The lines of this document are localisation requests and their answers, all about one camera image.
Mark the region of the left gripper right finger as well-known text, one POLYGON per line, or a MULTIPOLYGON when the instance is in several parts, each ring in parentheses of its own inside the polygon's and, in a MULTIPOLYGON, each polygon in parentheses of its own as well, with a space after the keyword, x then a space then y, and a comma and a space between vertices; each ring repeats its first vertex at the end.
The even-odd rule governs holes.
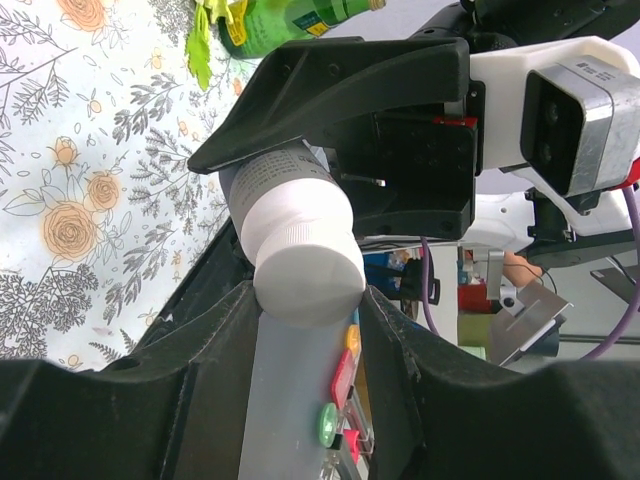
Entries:
POLYGON ((639 366, 530 374, 432 334, 368 288, 359 308, 374 479, 635 479, 639 366))

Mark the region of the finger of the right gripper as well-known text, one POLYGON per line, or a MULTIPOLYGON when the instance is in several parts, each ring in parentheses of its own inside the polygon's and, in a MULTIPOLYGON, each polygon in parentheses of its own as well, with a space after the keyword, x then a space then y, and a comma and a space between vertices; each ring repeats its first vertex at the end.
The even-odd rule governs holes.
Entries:
POLYGON ((215 330, 208 325, 199 334, 189 326, 204 325, 198 318, 238 284, 252 277, 253 268, 242 253, 231 221, 226 221, 206 246, 195 266, 169 298, 138 346, 113 361, 107 372, 182 363, 198 355, 215 330))

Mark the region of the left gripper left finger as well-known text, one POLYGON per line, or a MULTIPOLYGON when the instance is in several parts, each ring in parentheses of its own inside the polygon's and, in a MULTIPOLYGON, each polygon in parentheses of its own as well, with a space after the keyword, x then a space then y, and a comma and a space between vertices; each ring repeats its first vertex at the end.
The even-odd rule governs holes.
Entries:
POLYGON ((260 308, 243 282, 104 370, 1 365, 5 479, 235 479, 260 308))

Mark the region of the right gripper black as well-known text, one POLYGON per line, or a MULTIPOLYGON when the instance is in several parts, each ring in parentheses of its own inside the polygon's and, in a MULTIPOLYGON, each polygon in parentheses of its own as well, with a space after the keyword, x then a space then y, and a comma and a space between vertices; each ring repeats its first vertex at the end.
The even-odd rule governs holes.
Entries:
POLYGON ((322 129, 358 239, 458 240, 483 167, 485 86, 469 80, 461 38, 292 42, 259 64, 188 168, 216 172, 322 129))

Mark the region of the white capped pill bottle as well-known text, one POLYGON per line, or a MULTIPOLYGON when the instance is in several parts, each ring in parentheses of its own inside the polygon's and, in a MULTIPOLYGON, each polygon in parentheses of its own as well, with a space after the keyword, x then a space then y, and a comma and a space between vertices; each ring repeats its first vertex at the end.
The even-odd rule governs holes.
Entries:
POLYGON ((319 222, 324 230, 355 241, 346 193, 303 143, 227 167, 219 172, 219 181, 251 264, 268 237, 294 225, 319 222))

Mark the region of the white bottle cap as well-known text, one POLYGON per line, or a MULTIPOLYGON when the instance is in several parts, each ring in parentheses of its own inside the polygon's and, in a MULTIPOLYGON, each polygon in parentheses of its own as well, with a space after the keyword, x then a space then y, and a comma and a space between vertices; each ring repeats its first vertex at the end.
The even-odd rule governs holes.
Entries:
POLYGON ((323 221, 300 223, 264 241, 253 285, 270 317, 297 327, 332 325, 362 300, 363 255, 351 231, 323 221))

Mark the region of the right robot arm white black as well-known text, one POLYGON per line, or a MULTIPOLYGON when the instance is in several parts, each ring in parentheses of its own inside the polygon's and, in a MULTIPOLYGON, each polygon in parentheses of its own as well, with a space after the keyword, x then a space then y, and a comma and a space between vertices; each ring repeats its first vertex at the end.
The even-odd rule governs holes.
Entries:
POLYGON ((229 190, 296 140, 328 152, 362 250, 426 237, 618 251, 639 179, 635 1, 462 1, 406 40, 292 40, 189 159, 229 190))

